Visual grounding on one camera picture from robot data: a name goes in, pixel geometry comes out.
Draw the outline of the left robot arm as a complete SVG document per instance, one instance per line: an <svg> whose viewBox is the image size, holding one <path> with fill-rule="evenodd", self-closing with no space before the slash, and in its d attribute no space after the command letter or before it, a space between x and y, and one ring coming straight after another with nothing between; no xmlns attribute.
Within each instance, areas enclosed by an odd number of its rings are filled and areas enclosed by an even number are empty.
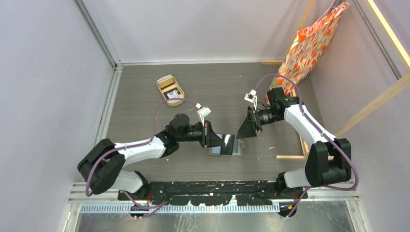
<svg viewBox="0 0 410 232"><path fill-rule="evenodd" d="M205 120L190 124L186 114L177 114L164 130L152 138L132 143L100 140L79 162L77 169L86 181L86 195L99 195L109 189L130 193L143 200L148 194L145 178L137 171L125 171L127 165L148 159L160 159L179 149L180 142L198 142L201 147L224 146L225 142Z"/></svg>

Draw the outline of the black VIP credit card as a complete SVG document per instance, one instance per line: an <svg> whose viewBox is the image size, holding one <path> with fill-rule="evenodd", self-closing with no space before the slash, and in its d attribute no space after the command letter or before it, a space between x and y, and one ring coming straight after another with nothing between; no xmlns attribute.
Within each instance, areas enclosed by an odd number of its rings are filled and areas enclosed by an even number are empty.
<svg viewBox="0 0 410 232"><path fill-rule="evenodd" d="M226 146L220 147L220 155L232 156L234 153L235 136L230 134L222 134L220 136L226 143Z"/></svg>

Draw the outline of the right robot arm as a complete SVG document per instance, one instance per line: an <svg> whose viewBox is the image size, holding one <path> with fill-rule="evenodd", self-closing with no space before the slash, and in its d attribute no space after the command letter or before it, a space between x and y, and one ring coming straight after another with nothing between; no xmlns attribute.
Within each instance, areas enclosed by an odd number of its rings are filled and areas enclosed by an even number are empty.
<svg viewBox="0 0 410 232"><path fill-rule="evenodd" d="M278 196L289 198L299 187L322 187L350 180L351 144L338 139L324 129L308 112L298 97L289 97L282 88L267 92L269 106L258 110L256 91L251 90L244 99L253 103L237 133L238 139L256 137L262 127L277 121L286 121L309 146L304 168L280 173L275 188Z"/></svg>

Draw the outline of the beige card holder wallet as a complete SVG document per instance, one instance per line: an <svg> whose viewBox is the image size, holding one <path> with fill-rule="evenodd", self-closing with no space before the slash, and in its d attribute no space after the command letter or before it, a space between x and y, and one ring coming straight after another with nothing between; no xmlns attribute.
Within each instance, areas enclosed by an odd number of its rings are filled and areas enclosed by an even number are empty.
<svg viewBox="0 0 410 232"><path fill-rule="evenodd" d="M209 155L217 156L242 156L243 149L246 143L242 139L237 139L235 135L231 134L217 134L225 142L225 146L217 146L209 148Z"/></svg>

